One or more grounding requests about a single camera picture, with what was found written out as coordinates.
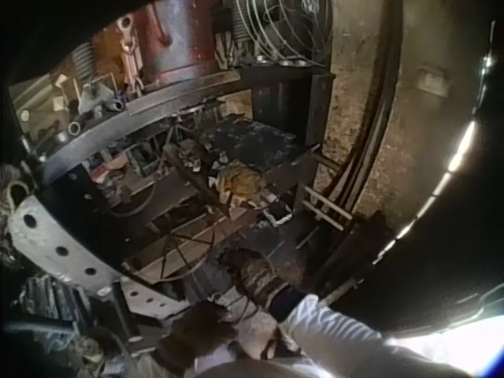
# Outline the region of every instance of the glove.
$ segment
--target glove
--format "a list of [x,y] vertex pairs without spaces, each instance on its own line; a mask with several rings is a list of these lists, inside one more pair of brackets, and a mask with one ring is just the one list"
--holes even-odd
[[226,250],[220,256],[220,263],[228,266],[236,290],[264,309],[268,309],[273,298],[289,285],[275,274],[273,267],[258,252],[252,250]]
[[173,322],[170,334],[157,342],[154,359],[182,376],[196,358],[211,354],[236,337],[233,325],[224,321],[227,314],[225,307],[208,301],[193,306]]

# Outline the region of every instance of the hole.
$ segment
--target hole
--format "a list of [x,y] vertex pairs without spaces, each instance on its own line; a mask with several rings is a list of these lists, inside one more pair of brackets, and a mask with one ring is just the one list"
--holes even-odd
[[78,122],[72,122],[69,125],[69,134],[71,136],[78,136],[80,134],[80,124]]
[[132,19],[129,17],[123,18],[123,20],[120,22],[120,26],[122,26],[124,29],[129,28],[129,25],[132,24]]
[[29,228],[37,227],[37,220],[30,214],[26,214],[23,217],[23,221]]
[[88,276],[94,276],[96,274],[96,269],[95,268],[86,268],[86,270],[84,270],[84,273],[86,273]]
[[68,256],[69,255],[69,250],[67,250],[66,248],[64,248],[63,246],[57,246],[56,247],[56,253],[58,256]]
[[121,101],[115,101],[113,105],[118,112],[124,109],[124,104]]

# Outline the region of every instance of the metal plate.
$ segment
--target metal plate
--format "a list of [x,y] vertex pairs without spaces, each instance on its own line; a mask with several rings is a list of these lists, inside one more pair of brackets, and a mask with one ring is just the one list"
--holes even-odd
[[158,319],[181,311],[178,302],[124,277],[75,240],[40,201],[26,198],[9,219],[14,246],[50,275],[83,287],[91,296],[106,298],[112,282],[120,280],[129,309]]

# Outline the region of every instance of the cable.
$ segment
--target cable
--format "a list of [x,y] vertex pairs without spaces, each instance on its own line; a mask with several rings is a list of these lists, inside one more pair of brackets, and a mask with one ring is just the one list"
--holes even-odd
[[[167,143],[169,143],[170,139],[172,138],[171,130],[172,130],[172,128],[170,128],[170,131],[166,135],[166,139],[165,139],[165,142],[163,143],[163,145],[166,145]],[[144,202],[142,202],[140,205],[138,205],[133,210],[128,211],[126,213],[115,213],[111,209],[108,209],[107,212],[115,218],[128,218],[128,217],[132,217],[132,216],[144,211],[144,209],[150,204],[150,201],[152,201],[152,198],[154,197],[154,194],[156,193],[156,188],[158,187],[158,181],[160,178],[160,176],[158,176],[156,174],[161,170],[164,162],[165,162],[165,152],[162,151],[161,156],[159,157],[159,164],[157,165],[157,169],[154,171],[155,177],[154,177],[154,182],[152,184],[152,190],[150,191],[149,196],[146,198],[146,200]]]
[[149,193],[149,196],[146,198],[144,202],[142,202],[140,205],[135,207],[133,210],[128,211],[126,213],[115,213],[112,210],[109,210],[108,213],[112,215],[115,218],[128,218],[132,217],[142,211],[150,204],[150,201],[152,201],[152,198],[154,197],[154,194],[156,193],[156,187],[158,185],[158,179],[156,179],[153,184],[152,184],[152,190]]
[[247,298],[246,302],[245,302],[245,306],[243,307],[242,313],[240,314],[240,316],[238,317],[238,319],[236,319],[235,321],[231,322],[232,324],[239,324],[243,320],[243,317],[245,316],[246,311],[249,309],[249,305],[250,305],[250,299]]
[[95,325],[94,327],[92,327],[90,329],[90,331],[98,331],[98,333],[102,333],[102,334],[107,334],[110,338],[113,339],[113,341],[117,344],[117,346],[119,347],[119,351],[122,353],[124,359],[129,362],[129,365],[131,368],[133,368],[134,370],[134,374],[131,374],[131,376],[140,376],[139,374],[139,368],[136,364],[136,361],[135,359],[133,358],[132,354],[129,352],[128,348],[126,348],[126,346],[123,344],[123,342],[119,339],[119,337],[117,337],[117,335],[115,333],[112,333],[109,329],[105,328],[105,327],[102,327],[102,326],[99,326],[99,325]]
[[[129,270],[129,272],[131,274],[137,276],[138,278],[140,278],[142,280],[146,280],[146,281],[156,280],[157,282],[173,282],[173,281],[177,281],[177,280],[182,280],[183,278],[188,277],[192,273],[196,272],[199,268],[201,268],[201,266],[208,259],[209,253],[213,249],[214,244],[215,244],[215,229],[213,229],[212,231],[213,231],[212,232],[212,240],[210,241],[210,245],[209,245],[208,250],[202,255],[202,257],[200,258],[200,260],[198,261],[198,263],[196,263],[196,265],[194,265],[193,267],[191,267],[189,261],[187,261],[186,257],[183,255],[183,253],[180,250],[180,248],[178,247],[178,245],[176,246],[176,251],[178,252],[179,256],[182,258],[182,261],[184,262],[184,264],[186,265],[186,267],[189,268],[189,270],[186,271],[186,272],[184,272],[184,273],[181,273],[181,274],[179,274],[177,276],[171,276],[171,277],[166,277],[166,278],[161,278],[161,279],[154,279],[153,277],[144,276],[140,272],[132,272],[131,270]],[[166,243],[165,243],[165,247],[163,248],[164,258],[166,258],[166,247],[169,244],[169,238],[170,238],[170,236],[171,235],[167,235],[166,236],[167,240],[166,240]],[[164,275],[164,270],[165,270],[165,263],[161,267],[161,276]]]

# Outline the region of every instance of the metal frame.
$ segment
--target metal frame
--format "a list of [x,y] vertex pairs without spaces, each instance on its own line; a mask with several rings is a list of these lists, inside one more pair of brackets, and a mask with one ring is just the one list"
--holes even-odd
[[105,149],[110,143],[124,138],[166,117],[176,115],[184,107],[271,83],[310,78],[320,69],[281,66],[248,67],[221,72],[198,80],[188,80],[148,94],[128,104],[128,111],[95,120],[82,134],[60,146],[39,167],[43,184],[51,184],[92,154]]
[[35,197],[26,198],[9,220],[13,244],[33,263],[69,285],[106,299],[120,282],[130,311],[158,319],[187,306],[144,286],[93,255],[49,214]]

